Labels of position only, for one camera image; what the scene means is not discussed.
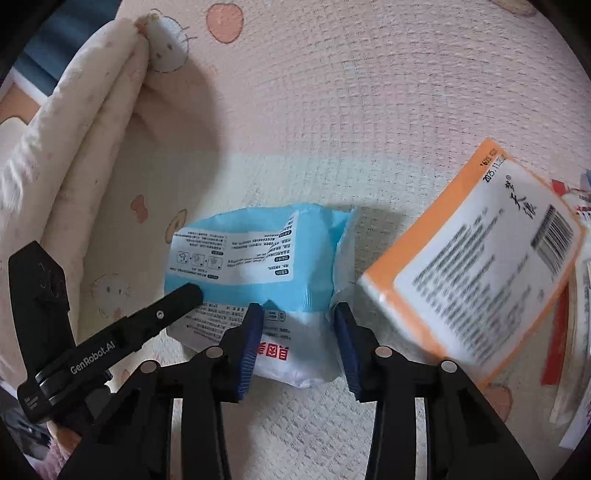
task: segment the blue plastic package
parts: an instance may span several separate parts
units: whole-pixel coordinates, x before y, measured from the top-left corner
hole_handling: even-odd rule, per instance
[[[329,309],[350,301],[355,283],[354,218],[354,211],[300,203],[221,213],[179,230],[164,290],[191,281],[204,304],[168,335],[201,351],[257,302],[265,327],[255,375],[295,387],[334,380],[340,366]]]

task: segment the white label sticker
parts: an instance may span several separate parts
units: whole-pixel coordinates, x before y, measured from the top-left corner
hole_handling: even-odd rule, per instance
[[[279,232],[224,233],[186,227],[174,234],[168,272],[221,285],[293,279],[297,212]]]
[[[591,425],[591,381],[587,384],[583,399],[570,423],[568,430],[560,441],[562,448],[574,450],[585,435],[585,432]]]
[[[578,231],[549,189],[499,156],[394,287],[452,357],[490,374],[555,293]]]
[[[191,311],[183,317],[182,321],[174,324],[175,327],[186,327],[194,330],[195,333],[218,343],[223,334],[232,327],[239,326],[246,315],[246,307],[235,305],[222,305],[209,301]],[[282,340],[286,345],[291,340],[291,331],[287,327],[286,314],[282,310],[264,310],[264,334]]]

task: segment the rolled blanket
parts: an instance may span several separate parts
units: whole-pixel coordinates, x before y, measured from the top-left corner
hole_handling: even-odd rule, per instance
[[[8,258],[33,240],[59,262],[77,325],[82,259],[148,64],[128,19],[97,31],[74,56],[0,172],[0,376],[26,378],[12,320]]]

